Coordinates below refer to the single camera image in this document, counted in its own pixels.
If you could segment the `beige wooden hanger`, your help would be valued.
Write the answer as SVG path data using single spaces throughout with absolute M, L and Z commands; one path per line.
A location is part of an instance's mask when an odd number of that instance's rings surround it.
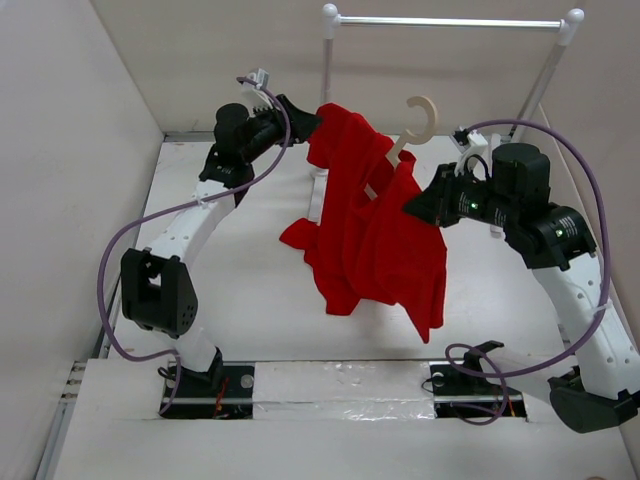
M 405 129 L 385 155 L 378 151 L 375 142 L 371 143 L 365 150 L 366 157 L 370 162 L 370 172 L 367 174 L 367 178 L 381 165 L 383 165 L 384 172 L 390 173 L 393 177 L 401 164 L 400 154 L 407 145 L 423 145 L 435 136 L 439 122 L 439 113 L 435 103 L 426 96 L 412 96 L 406 100 L 406 104 L 409 108 L 419 108 L 425 113 L 426 125 L 418 133 Z

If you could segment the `red t shirt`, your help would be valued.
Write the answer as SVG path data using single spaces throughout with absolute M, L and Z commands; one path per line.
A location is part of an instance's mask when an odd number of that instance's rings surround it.
M 439 228 L 404 212 L 420 194 L 415 156 L 386 158 L 393 141 L 360 114 L 321 106 L 307 160 L 328 172 L 321 218 L 301 218 L 280 236 L 302 251 L 329 315 L 363 300 L 400 305 L 422 342 L 444 324 L 447 247 Z

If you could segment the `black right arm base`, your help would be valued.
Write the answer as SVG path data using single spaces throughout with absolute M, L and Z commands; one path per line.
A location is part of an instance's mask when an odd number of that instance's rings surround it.
M 482 376 L 489 368 L 481 361 L 503 348 L 495 340 L 475 346 L 454 343 L 445 348 L 443 360 L 428 363 L 421 389 L 432 396 L 437 418 L 455 418 L 474 426 L 487 426 L 498 418 L 527 418 L 519 391 Z

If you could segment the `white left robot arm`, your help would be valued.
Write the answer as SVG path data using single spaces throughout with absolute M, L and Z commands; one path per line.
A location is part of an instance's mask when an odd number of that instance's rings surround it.
M 246 195 L 255 177 L 253 162 L 274 145 L 309 140 L 321 122 L 283 94 L 264 97 L 252 109 L 240 103 L 220 107 L 192 206 L 177 213 L 146 247 L 130 249 L 121 258 L 124 317 L 164 336 L 189 372 L 188 384 L 201 396 L 220 390 L 223 373 L 217 367 L 221 353 L 197 318 L 190 269 L 218 224 Z

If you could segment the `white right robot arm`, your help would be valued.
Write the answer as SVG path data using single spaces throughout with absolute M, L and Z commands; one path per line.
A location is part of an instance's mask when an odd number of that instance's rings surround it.
M 639 353 L 610 304 L 605 243 L 595 242 L 583 216 L 550 200 L 550 160 L 538 147 L 510 143 L 491 154 L 483 180 L 479 156 L 465 152 L 441 164 L 428 187 L 404 210 L 427 224 L 469 219 L 502 229 L 548 295 L 566 350 L 538 365 L 497 341 L 468 348 L 456 370 L 474 393 L 497 384 L 546 401 L 577 433 L 619 427 L 639 413 Z

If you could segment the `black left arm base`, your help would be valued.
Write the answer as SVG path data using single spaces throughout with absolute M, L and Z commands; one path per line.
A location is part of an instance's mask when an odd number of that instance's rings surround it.
M 176 366 L 159 367 L 163 379 L 160 416 L 171 420 L 249 420 L 253 418 L 255 364 L 219 362 L 213 379 L 182 370 L 172 402 Z

